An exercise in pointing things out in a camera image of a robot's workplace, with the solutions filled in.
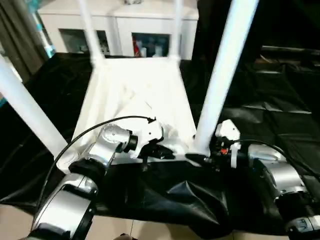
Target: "glass cabinet door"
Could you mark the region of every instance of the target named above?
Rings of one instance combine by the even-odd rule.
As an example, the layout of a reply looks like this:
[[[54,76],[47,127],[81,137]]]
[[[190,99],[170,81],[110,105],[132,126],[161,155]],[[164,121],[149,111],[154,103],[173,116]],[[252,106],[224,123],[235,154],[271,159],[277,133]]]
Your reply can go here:
[[[169,53],[170,35],[158,33],[132,33],[135,57],[166,57]]]
[[[82,29],[59,29],[65,48],[69,53],[89,53],[85,32]],[[106,32],[103,30],[96,31],[101,52],[104,55],[110,55],[109,45]]]

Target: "white cabinet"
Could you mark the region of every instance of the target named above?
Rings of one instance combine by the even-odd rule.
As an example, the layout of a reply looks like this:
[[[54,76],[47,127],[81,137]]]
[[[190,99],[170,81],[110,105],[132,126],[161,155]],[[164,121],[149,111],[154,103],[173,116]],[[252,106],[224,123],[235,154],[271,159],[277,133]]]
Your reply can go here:
[[[88,50],[76,0],[53,0],[38,10],[57,52]],[[87,0],[93,28],[106,54],[152,57],[168,54],[174,0],[143,0],[126,5],[124,0]],[[180,55],[191,59],[199,18],[197,1],[184,0]]]
[[[101,50],[105,54],[121,55],[117,23],[112,15],[114,9],[121,7],[121,1],[87,0],[87,4]],[[52,0],[42,6],[38,13],[57,52],[88,52],[77,0]]]

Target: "curtain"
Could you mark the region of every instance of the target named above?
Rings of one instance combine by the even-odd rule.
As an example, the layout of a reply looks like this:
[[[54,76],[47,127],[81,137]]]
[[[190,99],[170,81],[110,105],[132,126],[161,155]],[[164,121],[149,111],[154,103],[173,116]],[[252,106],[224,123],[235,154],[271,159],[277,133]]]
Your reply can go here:
[[[48,59],[23,0],[0,0],[0,42],[25,83]]]

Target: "white tabletop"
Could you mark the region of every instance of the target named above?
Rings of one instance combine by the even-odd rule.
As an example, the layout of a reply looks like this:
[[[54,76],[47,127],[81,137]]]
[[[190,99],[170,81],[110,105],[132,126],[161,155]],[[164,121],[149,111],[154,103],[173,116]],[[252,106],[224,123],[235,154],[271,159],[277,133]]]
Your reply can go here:
[[[142,0],[141,4],[126,5],[124,0],[87,0],[92,16],[123,18],[171,19],[174,0]],[[38,10],[40,15],[80,15],[77,0],[52,0]],[[184,0],[183,19],[198,20],[197,0]]]

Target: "crumpled black fabric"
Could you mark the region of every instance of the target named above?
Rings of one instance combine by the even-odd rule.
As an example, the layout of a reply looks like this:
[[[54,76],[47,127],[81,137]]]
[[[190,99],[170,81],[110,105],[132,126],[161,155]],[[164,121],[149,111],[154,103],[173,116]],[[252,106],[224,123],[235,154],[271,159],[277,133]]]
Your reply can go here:
[[[182,61],[181,75],[194,121],[198,123],[211,73],[203,62]],[[92,68],[88,55],[58,53],[28,82],[27,88],[53,124],[72,137]],[[238,67],[220,121],[232,119],[243,139],[257,139],[288,151],[320,174],[319,69],[281,64]],[[52,156],[14,110],[0,108],[3,137],[0,203],[34,213]],[[320,183],[298,168],[320,200]],[[61,180],[56,170],[47,193]],[[184,224],[203,238],[230,231],[285,234],[265,182],[250,169],[194,167],[188,162],[112,166],[96,204],[97,214]]]

